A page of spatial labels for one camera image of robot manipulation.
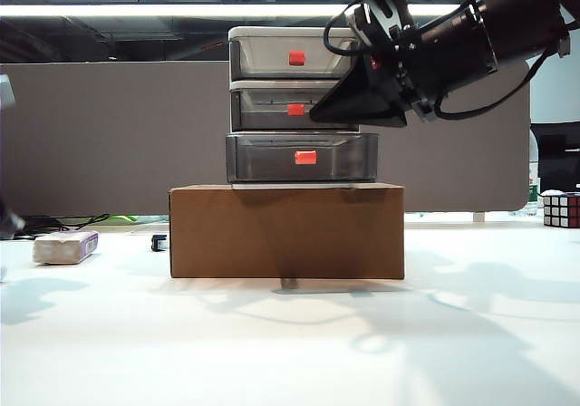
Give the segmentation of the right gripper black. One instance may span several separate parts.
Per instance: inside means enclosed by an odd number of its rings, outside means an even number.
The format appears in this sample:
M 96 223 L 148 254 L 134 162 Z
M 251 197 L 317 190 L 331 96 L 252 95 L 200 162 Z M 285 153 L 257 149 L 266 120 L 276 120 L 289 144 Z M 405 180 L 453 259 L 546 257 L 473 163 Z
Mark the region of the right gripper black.
M 407 126 L 405 112 L 435 117 L 435 101 L 450 88 L 451 20 L 417 28 L 406 18 L 355 14 L 363 54 L 309 112 L 322 123 Z

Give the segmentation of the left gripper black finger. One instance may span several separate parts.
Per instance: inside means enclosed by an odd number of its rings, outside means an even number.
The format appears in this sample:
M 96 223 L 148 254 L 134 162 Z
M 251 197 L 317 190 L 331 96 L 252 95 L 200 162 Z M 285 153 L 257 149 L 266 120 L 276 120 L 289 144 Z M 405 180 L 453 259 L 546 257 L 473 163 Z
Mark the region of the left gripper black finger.
M 0 238 L 2 241 L 11 240 L 22 232 L 25 221 L 8 207 L 0 198 Z

